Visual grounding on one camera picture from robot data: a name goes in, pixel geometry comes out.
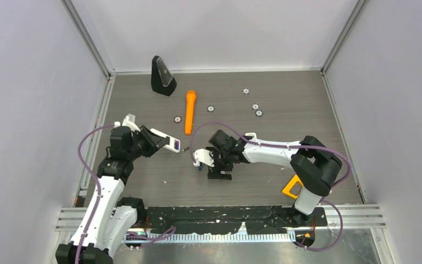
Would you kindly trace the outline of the red white remote control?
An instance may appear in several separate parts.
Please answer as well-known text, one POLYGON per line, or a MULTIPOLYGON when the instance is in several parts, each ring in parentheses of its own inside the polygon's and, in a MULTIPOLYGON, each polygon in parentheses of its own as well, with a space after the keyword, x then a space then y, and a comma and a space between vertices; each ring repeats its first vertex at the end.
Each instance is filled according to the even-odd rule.
POLYGON ((166 139, 166 144, 163 146, 163 148, 175 153, 179 153, 181 151, 181 141, 179 139, 172 137, 168 134, 165 134, 156 129, 151 129, 150 131, 154 135, 166 139))

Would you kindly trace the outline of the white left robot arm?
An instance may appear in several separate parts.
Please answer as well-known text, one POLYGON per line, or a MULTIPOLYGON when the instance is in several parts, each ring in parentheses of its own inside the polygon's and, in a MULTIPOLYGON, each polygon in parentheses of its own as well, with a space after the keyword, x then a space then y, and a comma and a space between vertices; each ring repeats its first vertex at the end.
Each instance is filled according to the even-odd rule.
POLYGON ((142 199, 120 196, 133 171, 133 162, 151 157, 168 145, 175 146, 175 140, 145 126, 111 130, 106 157, 94 176, 93 197, 70 241, 58 245, 57 263, 113 263, 128 229, 143 226, 147 219, 142 199))

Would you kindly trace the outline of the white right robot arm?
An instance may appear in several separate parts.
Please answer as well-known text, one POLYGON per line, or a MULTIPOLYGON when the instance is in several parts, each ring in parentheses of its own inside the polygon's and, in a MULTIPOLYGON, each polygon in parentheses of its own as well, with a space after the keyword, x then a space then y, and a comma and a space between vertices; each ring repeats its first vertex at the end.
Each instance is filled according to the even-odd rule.
POLYGON ((209 143, 209 147, 193 153, 194 166, 206 165, 209 179, 231 180, 230 172, 239 163, 291 167, 295 175, 289 186, 301 185, 300 192, 293 196, 291 212, 292 220, 299 226, 313 219, 316 205, 328 196, 342 168, 338 155, 313 136, 301 141, 276 142, 261 140, 252 133, 235 139, 218 130, 209 143))

